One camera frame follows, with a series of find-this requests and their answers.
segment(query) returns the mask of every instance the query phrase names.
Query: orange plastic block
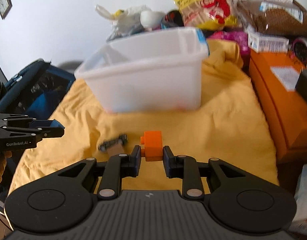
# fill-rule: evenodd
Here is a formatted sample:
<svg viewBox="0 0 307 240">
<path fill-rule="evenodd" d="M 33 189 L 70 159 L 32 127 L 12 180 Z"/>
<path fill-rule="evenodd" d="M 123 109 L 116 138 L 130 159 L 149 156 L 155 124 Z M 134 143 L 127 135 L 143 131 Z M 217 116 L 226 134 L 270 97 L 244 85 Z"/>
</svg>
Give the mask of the orange plastic block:
<svg viewBox="0 0 307 240">
<path fill-rule="evenodd" d="M 145 147 L 141 149 L 141 157 L 146 158 L 146 162 L 162 161 L 162 136 L 161 131 L 146 131 L 140 137 L 140 143 Z"/>
</svg>

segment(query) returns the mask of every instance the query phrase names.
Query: metal bolt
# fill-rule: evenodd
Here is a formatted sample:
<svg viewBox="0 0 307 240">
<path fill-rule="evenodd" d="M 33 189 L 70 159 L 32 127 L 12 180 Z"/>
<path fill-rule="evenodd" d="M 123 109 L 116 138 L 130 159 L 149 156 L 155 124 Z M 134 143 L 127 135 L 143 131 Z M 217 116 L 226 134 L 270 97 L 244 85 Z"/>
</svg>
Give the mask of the metal bolt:
<svg viewBox="0 0 307 240">
<path fill-rule="evenodd" d="M 202 191 L 197 188 L 192 188 L 187 191 L 187 195 L 191 197 L 199 197 L 202 195 Z"/>
<path fill-rule="evenodd" d="M 99 195 L 102 197 L 111 197 L 115 194 L 115 191 L 110 188 L 105 188 L 99 191 Z"/>
</svg>

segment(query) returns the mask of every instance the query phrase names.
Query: cable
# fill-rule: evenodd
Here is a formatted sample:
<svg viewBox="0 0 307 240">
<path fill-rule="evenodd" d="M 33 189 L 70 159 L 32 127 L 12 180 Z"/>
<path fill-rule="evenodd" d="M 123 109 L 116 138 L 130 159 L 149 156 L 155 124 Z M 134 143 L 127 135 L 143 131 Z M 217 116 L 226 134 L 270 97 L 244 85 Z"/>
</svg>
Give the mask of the cable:
<svg viewBox="0 0 307 240">
<path fill-rule="evenodd" d="M 10 231 L 12 231 L 11 228 L 10 228 L 9 226 L 7 226 L 7 225 L 4 223 L 4 221 L 1 220 L 1 218 L 0 218 L 0 222 L 2 222 L 2 223 L 5 225 L 5 227 L 7 227 Z"/>
</svg>

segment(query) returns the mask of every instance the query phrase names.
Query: yellow fabric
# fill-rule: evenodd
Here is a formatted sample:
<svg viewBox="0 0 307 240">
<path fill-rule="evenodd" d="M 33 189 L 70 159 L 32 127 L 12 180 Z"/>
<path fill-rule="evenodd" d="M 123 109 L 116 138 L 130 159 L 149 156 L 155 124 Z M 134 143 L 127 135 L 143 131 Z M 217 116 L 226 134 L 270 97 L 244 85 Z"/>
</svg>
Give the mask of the yellow fabric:
<svg viewBox="0 0 307 240">
<path fill-rule="evenodd" d="M 107 160 L 97 147 L 119 133 L 128 135 L 130 153 L 146 130 L 161 130 L 163 145 L 174 155 L 199 162 L 218 157 L 277 184 L 275 147 L 250 79 L 240 70 L 239 47 L 208 43 L 211 55 L 202 65 L 201 107 L 196 111 L 107 114 L 86 83 L 77 80 L 51 117 L 65 126 L 64 136 L 25 151 L 9 192 L 87 157 Z M 181 180 L 167 179 L 162 162 L 143 158 L 139 176 L 123 179 L 123 188 L 181 189 Z"/>
</svg>

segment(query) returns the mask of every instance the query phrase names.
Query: person's hand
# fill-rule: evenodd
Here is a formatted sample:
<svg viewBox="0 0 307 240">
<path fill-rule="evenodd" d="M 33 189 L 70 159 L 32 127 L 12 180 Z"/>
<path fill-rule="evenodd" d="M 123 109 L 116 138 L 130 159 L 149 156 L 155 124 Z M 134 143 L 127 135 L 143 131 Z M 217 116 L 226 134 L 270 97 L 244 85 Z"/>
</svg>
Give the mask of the person's hand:
<svg viewBox="0 0 307 240">
<path fill-rule="evenodd" d="M 6 158 L 10 158 L 11 156 L 12 156 L 12 152 L 8 151 L 8 152 L 4 152 L 4 154 L 2 154 L 1 157 L 0 157 L 0 182 L 3 179 L 2 176 L 4 174 L 5 167 L 7 165 Z"/>
</svg>

